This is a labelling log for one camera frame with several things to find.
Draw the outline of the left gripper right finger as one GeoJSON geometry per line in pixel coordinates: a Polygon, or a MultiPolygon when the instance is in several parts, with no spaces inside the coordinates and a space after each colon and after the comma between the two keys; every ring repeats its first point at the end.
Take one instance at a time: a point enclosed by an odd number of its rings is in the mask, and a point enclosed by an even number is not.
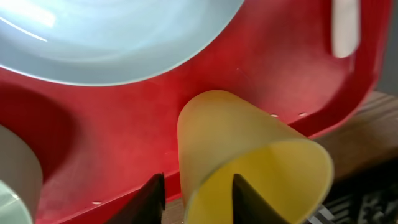
{"type": "Polygon", "coordinates": [[[288,224],[241,175],[233,175],[234,224],[288,224]]]}

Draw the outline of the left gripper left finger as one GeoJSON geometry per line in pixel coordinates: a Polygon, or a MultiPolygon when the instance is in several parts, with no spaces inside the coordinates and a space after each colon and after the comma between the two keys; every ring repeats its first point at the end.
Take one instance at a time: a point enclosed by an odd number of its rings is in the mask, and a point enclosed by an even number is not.
{"type": "Polygon", "coordinates": [[[165,210],[165,177],[154,174],[105,224],[161,224],[165,210]]]}

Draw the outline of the yellow plastic cup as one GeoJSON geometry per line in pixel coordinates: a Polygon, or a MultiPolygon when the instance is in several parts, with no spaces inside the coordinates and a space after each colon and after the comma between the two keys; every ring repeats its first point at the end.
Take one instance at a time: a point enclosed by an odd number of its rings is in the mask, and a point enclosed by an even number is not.
{"type": "Polygon", "coordinates": [[[186,223],[232,223],[234,180],[259,196],[266,223],[303,223],[333,184],[326,149],[227,91],[192,98],[177,140],[186,223]]]}

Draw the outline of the mint green bowl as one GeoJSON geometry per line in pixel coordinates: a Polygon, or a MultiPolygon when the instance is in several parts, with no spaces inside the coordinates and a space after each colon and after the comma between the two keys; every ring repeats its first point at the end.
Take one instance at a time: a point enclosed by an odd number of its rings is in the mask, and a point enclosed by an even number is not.
{"type": "Polygon", "coordinates": [[[35,223],[42,185],[42,169],[33,150],[1,126],[1,223],[35,223]]]}

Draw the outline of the light blue plate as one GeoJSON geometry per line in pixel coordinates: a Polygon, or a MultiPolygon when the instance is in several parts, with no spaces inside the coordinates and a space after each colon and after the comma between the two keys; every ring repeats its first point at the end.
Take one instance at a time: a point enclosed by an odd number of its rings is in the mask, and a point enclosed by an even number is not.
{"type": "Polygon", "coordinates": [[[242,0],[1,0],[1,67],[48,82],[115,86],[201,52],[242,0]]]}

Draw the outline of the white plastic spoon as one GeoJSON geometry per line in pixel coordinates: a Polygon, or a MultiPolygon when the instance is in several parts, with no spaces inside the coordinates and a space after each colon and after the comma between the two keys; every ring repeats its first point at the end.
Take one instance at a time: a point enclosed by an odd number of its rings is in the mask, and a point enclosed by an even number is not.
{"type": "Polygon", "coordinates": [[[360,1],[331,1],[331,51],[336,58],[355,52],[361,34],[360,1]]]}

